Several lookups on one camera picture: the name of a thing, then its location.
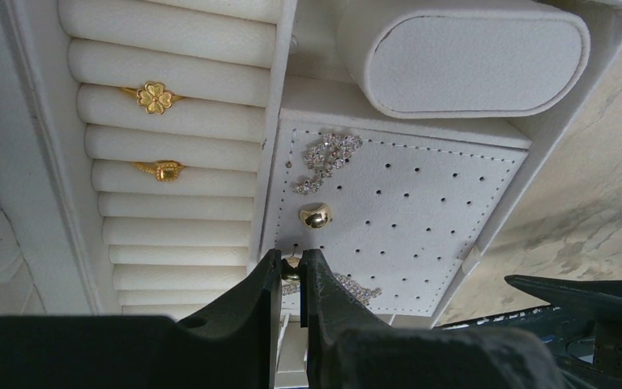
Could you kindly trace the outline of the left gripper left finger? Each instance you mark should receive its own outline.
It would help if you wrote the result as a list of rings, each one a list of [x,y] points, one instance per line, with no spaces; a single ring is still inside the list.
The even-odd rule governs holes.
[[[281,254],[181,320],[0,316],[0,388],[271,388]]]

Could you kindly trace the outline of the gold ball earring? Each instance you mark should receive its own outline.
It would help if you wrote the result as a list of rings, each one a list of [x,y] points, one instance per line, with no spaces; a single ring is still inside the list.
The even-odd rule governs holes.
[[[333,221],[333,213],[326,203],[314,203],[298,212],[300,222],[308,229],[323,229]]]

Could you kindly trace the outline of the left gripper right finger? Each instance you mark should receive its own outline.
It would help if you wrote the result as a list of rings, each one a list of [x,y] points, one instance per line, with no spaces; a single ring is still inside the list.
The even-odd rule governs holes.
[[[548,349],[528,331],[395,328],[334,276],[321,250],[299,265],[311,388],[562,388]]]

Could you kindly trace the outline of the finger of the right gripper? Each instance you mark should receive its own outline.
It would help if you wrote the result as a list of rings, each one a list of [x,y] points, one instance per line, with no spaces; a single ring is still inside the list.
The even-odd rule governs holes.
[[[622,388],[622,280],[511,275],[505,282],[542,306],[446,324],[446,330],[513,327],[538,336],[567,388]]]

